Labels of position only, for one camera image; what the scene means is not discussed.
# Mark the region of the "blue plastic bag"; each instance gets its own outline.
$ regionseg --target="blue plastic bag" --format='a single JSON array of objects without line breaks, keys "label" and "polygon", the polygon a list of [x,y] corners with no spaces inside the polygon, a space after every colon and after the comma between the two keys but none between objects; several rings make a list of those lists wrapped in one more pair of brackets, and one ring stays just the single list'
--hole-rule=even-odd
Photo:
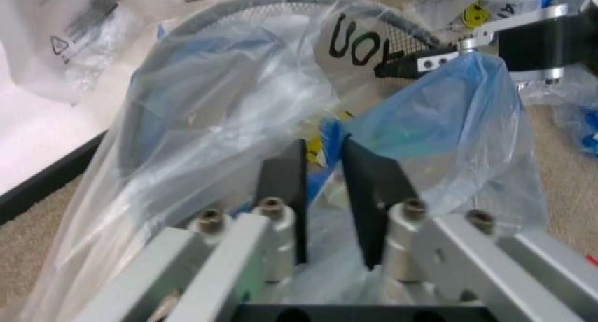
[{"label": "blue plastic bag", "polygon": [[499,58],[461,56],[344,127],[398,160],[434,214],[484,209],[504,234],[547,223],[532,128]]}]

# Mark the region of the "metal pin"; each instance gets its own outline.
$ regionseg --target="metal pin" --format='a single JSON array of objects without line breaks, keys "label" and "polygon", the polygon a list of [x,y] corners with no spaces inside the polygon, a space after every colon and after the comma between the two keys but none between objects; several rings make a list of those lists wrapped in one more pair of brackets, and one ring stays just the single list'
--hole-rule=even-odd
[{"label": "metal pin", "polygon": [[425,217],[426,212],[426,203],[419,198],[407,198],[403,201],[403,213],[409,219],[422,219]]},{"label": "metal pin", "polygon": [[258,206],[261,208],[262,214],[273,221],[282,218],[284,214],[284,201],[279,197],[266,197],[260,201]]},{"label": "metal pin", "polygon": [[222,230],[224,218],[218,209],[205,209],[200,213],[200,229],[205,233],[216,233]]},{"label": "metal pin", "polygon": [[493,215],[486,211],[472,209],[467,212],[465,218],[467,218],[469,223],[473,224],[473,226],[478,228],[479,231],[484,232],[486,235],[491,235],[494,232],[496,221],[494,220]]}]

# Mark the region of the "yellow object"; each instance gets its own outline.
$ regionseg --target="yellow object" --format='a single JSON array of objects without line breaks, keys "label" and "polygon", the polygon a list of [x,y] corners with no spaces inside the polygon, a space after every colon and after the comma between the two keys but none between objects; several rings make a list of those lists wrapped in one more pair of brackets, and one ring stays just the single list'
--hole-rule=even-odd
[{"label": "yellow object", "polygon": [[[348,111],[343,111],[338,116],[338,119],[341,121],[346,121],[351,118],[353,118],[353,116]],[[307,162],[320,165],[322,167],[326,164],[326,158],[322,153],[322,138],[320,136],[311,138],[307,142]]]},{"label": "yellow object", "polygon": [[482,7],[482,3],[479,0],[472,3],[468,8],[465,8],[461,14],[461,21],[469,29],[483,25],[489,18],[490,12]]}]

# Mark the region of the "warning triangle symbol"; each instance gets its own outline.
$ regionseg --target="warning triangle symbol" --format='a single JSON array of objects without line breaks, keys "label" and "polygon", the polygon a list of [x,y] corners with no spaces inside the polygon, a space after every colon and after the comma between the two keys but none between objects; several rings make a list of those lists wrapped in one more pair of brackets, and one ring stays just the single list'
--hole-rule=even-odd
[{"label": "warning triangle symbol", "polygon": [[64,52],[68,47],[69,43],[61,38],[57,38],[56,36],[50,36],[50,43],[52,44],[52,51],[54,55],[60,55]]}]

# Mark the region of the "black base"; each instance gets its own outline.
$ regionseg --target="black base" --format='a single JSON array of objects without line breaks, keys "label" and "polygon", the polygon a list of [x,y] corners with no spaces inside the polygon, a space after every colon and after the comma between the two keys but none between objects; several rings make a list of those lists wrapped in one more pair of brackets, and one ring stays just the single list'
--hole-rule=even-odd
[{"label": "black base", "polygon": [[495,322],[485,307],[240,306],[233,322]]}]

